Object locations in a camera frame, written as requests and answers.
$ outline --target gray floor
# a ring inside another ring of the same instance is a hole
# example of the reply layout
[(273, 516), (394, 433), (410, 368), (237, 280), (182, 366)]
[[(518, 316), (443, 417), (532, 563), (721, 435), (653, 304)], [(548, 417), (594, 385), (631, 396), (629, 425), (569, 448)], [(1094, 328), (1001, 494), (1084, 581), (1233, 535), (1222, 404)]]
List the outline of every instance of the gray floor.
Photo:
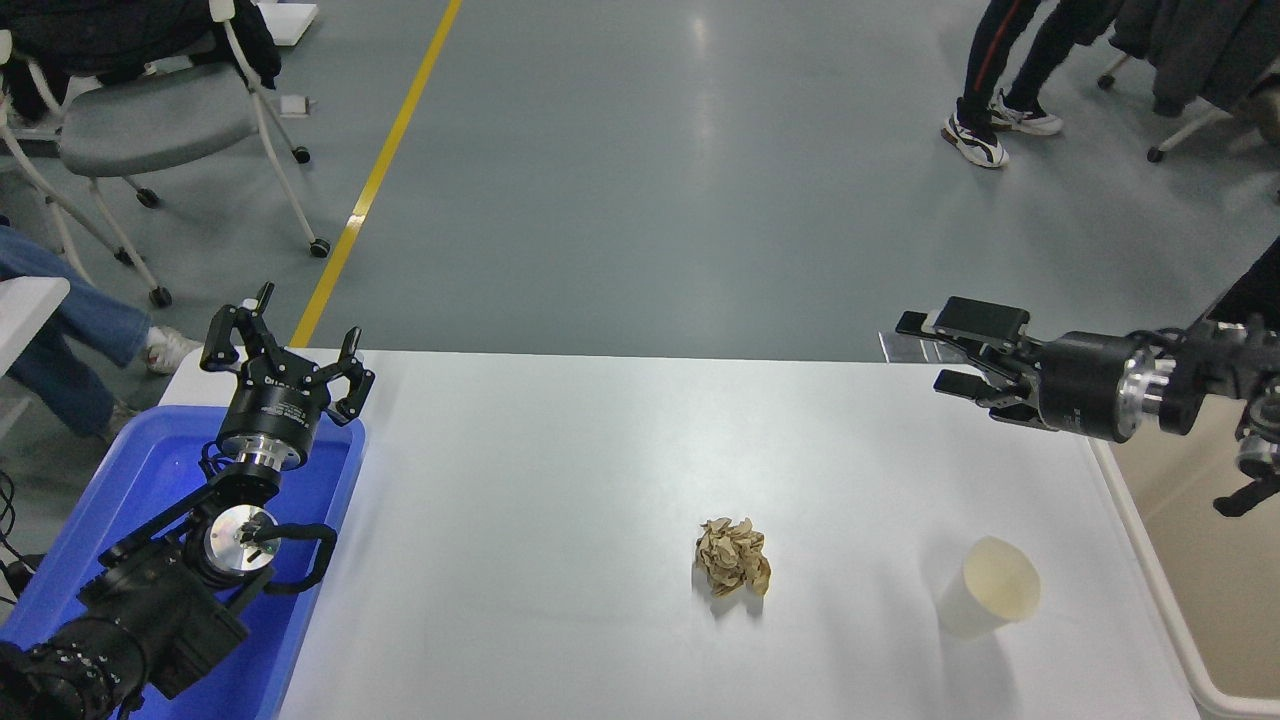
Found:
[[(1275, 237), (1280, 151), (1229, 120), (1148, 164), (1178, 122), (1149, 113), (1146, 65), (1094, 86), (1115, 56), (1100, 42), (1042, 96), (1066, 132), (1007, 137), (1011, 167), (974, 168), (938, 127), (983, 5), (463, 1), (311, 345), (360, 324), (380, 348), (877, 361), (879, 331), (948, 295), (1027, 307), (1042, 337), (1185, 324)], [(321, 236), (347, 222), (444, 8), (321, 4), (288, 51), (282, 90), (316, 105), (291, 120), (315, 161), (287, 170)], [(161, 211), (110, 195), (174, 292), (157, 322), (202, 336), (271, 279), (287, 340), (324, 263), (259, 149), (147, 181)], [(102, 374), (138, 406), (164, 388)], [(0, 441), (19, 548), (47, 547), (102, 450), (42, 407)]]

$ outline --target yellow floor line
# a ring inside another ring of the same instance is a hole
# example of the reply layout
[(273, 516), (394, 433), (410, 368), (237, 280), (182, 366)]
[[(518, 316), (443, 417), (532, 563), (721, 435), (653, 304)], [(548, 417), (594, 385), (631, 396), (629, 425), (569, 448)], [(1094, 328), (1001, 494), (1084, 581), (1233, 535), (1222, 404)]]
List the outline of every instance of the yellow floor line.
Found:
[(374, 163), (374, 169), (369, 173), (369, 179), (365, 181), (365, 188), (360, 191), (360, 199), (356, 200), (356, 208), (347, 219), (347, 227), (343, 228), (342, 236), (338, 237), (338, 245), (334, 247), (333, 255), (329, 256), (324, 274), (320, 275), (320, 282), (316, 283), (316, 290), (311, 293), (311, 300), (307, 302), (306, 310), (302, 311), (302, 319), (298, 320), (298, 327), (293, 331), (293, 337), (289, 340), (292, 347), (306, 347), (311, 342), (311, 334), (315, 332), (316, 324), (320, 323), (320, 315), (324, 314), (324, 309), (329, 304), (329, 296), (333, 295), (334, 286), (338, 284), (338, 275), (342, 274), (342, 268), (347, 264), (351, 249), (356, 245), (360, 228), (364, 227), (365, 218), (369, 215), (369, 208), (372, 206), (374, 199), (378, 197), (378, 191), (383, 186), (387, 170), (390, 168), (392, 160), (396, 159), (396, 151), (399, 150), (399, 143), (404, 137), (404, 131), (408, 128), (408, 122), (413, 119), (413, 111), (417, 110), (417, 101), (422, 97), (426, 81), (431, 77), (431, 68), (435, 67), (435, 59), (439, 58), (440, 49), (444, 47), (444, 40), (449, 36), (449, 28), (453, 27), (453, 18), (457, 17), (458, 8), (461, 6), (462, 0), (449, 0), (449, 6), (444, 9), (444, 17), (440, 18), (440, 24), (435, 28), (435, 37), (431, 38), (431, 45), (426, 49), (422, 64), (419, 65), (417, 74), (413, 76), (413, 85), (410, 86), (408, 94), (404, 96), (404, 102), (401, 104), (399, 114), (396, 115), (396, 123), (387, 135), (387, 141), (383, 142), (381, 152), (378, 154), (378, 161)]

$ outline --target black pants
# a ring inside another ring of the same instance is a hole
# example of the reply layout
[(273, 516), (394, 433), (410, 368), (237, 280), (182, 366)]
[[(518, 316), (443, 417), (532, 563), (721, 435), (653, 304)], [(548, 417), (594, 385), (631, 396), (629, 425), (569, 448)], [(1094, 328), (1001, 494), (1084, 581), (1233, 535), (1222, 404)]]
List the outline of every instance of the black pants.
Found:
[(1262, 315), (1268, 331), (1280, 331), (1280, 237), (1249, 272), (1213, 302), (1204, 316), (1220, 323), (1244, 324), (1254, 314)]
[[(987, 105), (1005, 72), (1009, 49), (1027, 29), (1039, 4), (1041, 0), (991, 0), (987, 5), (969, 50), (964, 95), (956, 101), (961, 123), (969, 126), (988, 122)], [(1062, 64), (1076, 38), (1087, 33), (1101, 12), (1101, 0), (1059, 0), (1036, 33), (1036, 42), (1005, 95), (1005, 102), (1019, 110), (1030, 109), (1044, 81)]]

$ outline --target white sneaker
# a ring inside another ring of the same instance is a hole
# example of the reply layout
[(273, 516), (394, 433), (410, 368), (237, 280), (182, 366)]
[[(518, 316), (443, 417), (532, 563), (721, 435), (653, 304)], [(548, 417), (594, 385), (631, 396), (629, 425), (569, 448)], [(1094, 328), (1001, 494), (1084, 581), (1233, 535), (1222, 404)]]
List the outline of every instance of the white sneaker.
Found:
[(1004, 168), (1009, 164), (1009, 152), (991, 128), (969, 128), (960, 124), (955, 113), (942, 126), (942, 140), (956, 146), (956, 150), (974, 165), (983, 168)]
[(124, 425), (128, 425), (137, 414), (138, 411), (125, 405), (123, 400), (116, 400), (111, 406), (111, 416), (106, 419), (106, 429), (99, 437), (105, 439), (106, 445), (114, 443)]
[(1039, 106), (1039, 100), (1030, 110), (1014, 110), (1005, 105), (1005, 91), (996, 94), (996, 100), (991, 104), (991, 127), (996, 129), (1016, 129), (1027, 135), (1057, 135), (1062, 132), (1062, 118), (1052, 113), (1046, 113)]
[(157, 375), (172, 375), (178, 372), (182, 360), (192, 351), (204, 347), (202, 343), (184, 337), (178, 331), (156, 325), (152, 328), (147, 342), (147, 370)]

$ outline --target chair leg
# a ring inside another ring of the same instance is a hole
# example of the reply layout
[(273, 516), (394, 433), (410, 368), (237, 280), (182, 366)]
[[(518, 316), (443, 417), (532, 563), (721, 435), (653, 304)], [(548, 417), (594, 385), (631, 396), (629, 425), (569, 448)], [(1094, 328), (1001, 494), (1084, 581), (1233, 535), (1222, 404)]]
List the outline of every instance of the chair leg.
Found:
[(92, 286), (93, 278), (88, 277), (84, 264), (81, 263), (79, 252), (76, 251), (76, 243), (72, 242), (72, 233), (67, 228), (67, 219), (63, 218), (61, 206), (52, 197), (46, 197), (45, 205), (49, 206), (49, 214), (54, 218), (54, 228), (58, 231), (58, 237), (63, 241), (63, 255), (67, 259), (67, 264), (74, 268), (76, 273)]
[(40, 99), (45, 101), (45, 106), (49, 108), (49, 111), (54, 117), (61, 120), (63, 115), (67, 114), (65, 101), (59, 102), (54, 97), (54, 91), (49, 87), (49, 78), (45, 77), (44, 68), (35, 60), (27, 60), (27, 70), (31, 73), (31, 81), (35, 83)]
[(311, 151), (301, 145), (294, 145), (293, 138), (291, 138), (288, 131), (284, 129), (284, 120), (280, 119), (280, 113), (275, 110), (275, 105), (268, 102), (266, 97), (262, 97), (262, 95), (257, 91), (253, 92), (253, 96), (259, 99), (259, 101), (262, 104), (264, 108), (266, 108), (266, 114), (271, 118), (271, 122), (275, 124), (275, 129), (280, 131), (280, 137), (283, 137), (284, 143), (289, 146), (289, 152), (293, 154), (293, 159), (300, 165), (306, 165), (307, 163), (310, 163)]
[(253, 117), (257, 118), (257, 137), (262, 141), (262, 149), (266, 151), (266, 159), (271, 161), (271, 168), (275, 169), (275, 177), (280, 181), (280, 187), (284, 188), (284, 195), (289, 199), (289, 206), (293, 208), (293, 214), (298, 218), (298, 224), (302, 225), (302, 232), (306, 234), (307, 245), (311, 249), (311, 255), (316, 258), (325, 258), (329, 255), (329, 242), (316, 237), (316, 233), (311, 231), (311, 223), (307, 222), (307, 217), (302, 213), (302, 204), (298, 202), (298, 196), (293, 193), (293, 188), (289, 186), (289, 179), (284, 177), (284, 168), (280, 167), (280, 159), (275, 155), (275, 147), (271, 146), (271, 137), (268, 135), (266, 118), (262, 110), (262, 97), (257, 94), (250, 94), (250, 102), (253, 105)]
[[(138, 270), (142, 279), (145, 279), (147, 286), (151, 288), (151, 302), (156, 307), (166, 307), (172, 305), (173, 297), (169, 295), (169, 291), (164, 288), (159, 281), (156, 281), (155, 275), (151, 274), (151, 269), (147, 268), (145, 261), (142, 261), (142, 256), (138, 255), (138, 251), (133, 247), (133, 242), (129, 240), (129, 236), (124, 233), (124, 228), (120, 227), (120, 223), (115, 222), (115, 215), (111, 214), (111, 209), (108, 208), (106, 201), (102, 200), (102, 191), (97, 187), (97, 178), (88, 178), (88, 192), (93, 196), (93, 204), (97, 205), (99, 211), (102, 213), (104, 218), (106, 218), (106, 224), (110, 225), (116, 240), (120, 241), (120, 249), (129, 259), (128, 264), (133, 265), (133, 268)], [(122, 263), (124, 261), (124, 259), (119, 255), (116, 255), (116, 258), (120, 259)]]
[(1111, 86), (1116, 83), (1116, 70), (1132, 59), (1133, 55), (1123, 54), (1115, 63), (1107, 65), (1107, 69), (1102, 70), (1102, 74), (1098, 76), (1098, 87), (1102, 90), (1111, 90)]
[[(8, 111), (8, 99), (0, 102), (0, 113), (5, 111)], [(23, 151), (22, 145), (18, 142), (17, 136), (13, 135), (13, 129), (10, 129), (9, 126), (4, 122), (0, 122), (0, 140), (4, 140), (5, 147), (9, 149), (9, 155), (12, 155), (13, 159), (18, 163), (18, 167), (22, 168), (22, 174), (26, 176), (27, 182), (36, 186), (36, 190), (45, 193), (45, 197), (49, 197), (59, 206), (61, 206), (61, 209), (65, 210), (68, 215), (70, 215), (72, 218), (76, 219), (77, 223), (83, 225), (84, 229), (87, 229), (90, 234), (97, 238), (97, 241), (101, 242), (104, 247), (106, 247), (111, 252), (116, 251), (116, 249), (111, 245), (111, 241), (108, 240), (106, 233), (104, 233), (102, 229), (97, 227), (97, 223), (90, 220), (88, 217), (84, 215), (84, 213), (81, 213), (79, 208), (77, 208), (70, 200), (68, 200), (65, 195), (54, 190), (54, 186), (49, 184), (49, 181), (45, 179), (45, 176), (40, 174), (40, 170), (36, 169), (36, 165), (31, 163), (31, 158), (27, 158), (27, 152)]]
[(132, 176), (120, 176), (120, 179), (129, 183), (133, 188), (133, 196), (138, 199), (138, 202), (148, 210), (155, 210), (160, 206), (160, 196), (155, 193), (150, 187), (142, 187), (138, 181), (133, 179)]
[(1155, 147), (1151, 147), (1149, 150), (1147, 150), (1147, 160), (1149, 160), (1152, 163), (1158, 163), (1158, 161), (1164, 160), (1165, 159), (1165, 152), (1169, 152), (1174, 147), (1178, 147), (1184, 140), (1187, 140), (1188, 137), (1190, 137), (1192, 133), (1194, 133), (1199, 128), (1202, 128), (1202, 127), (1212, 123), (1213, 120), (1219, 120), (1219, 119), (1229, 118), (1229, 117), (1230, 115), (1228, 113), (1224, 113), (1222, 110), (1219, 110), (1217, 108), (1210, 108), (1203, 114), (1201, 114), (1201, 117), (1198, 117), (1194, 120), (1187, 123), (1185, 126), (1183, 126), (1181, 129), (1179, 129), (1174, 135), (1171, 135), (1167, 138), (1165, 138), (1164, 142), (1161, 142), (1160, 145), (1156, 145)]

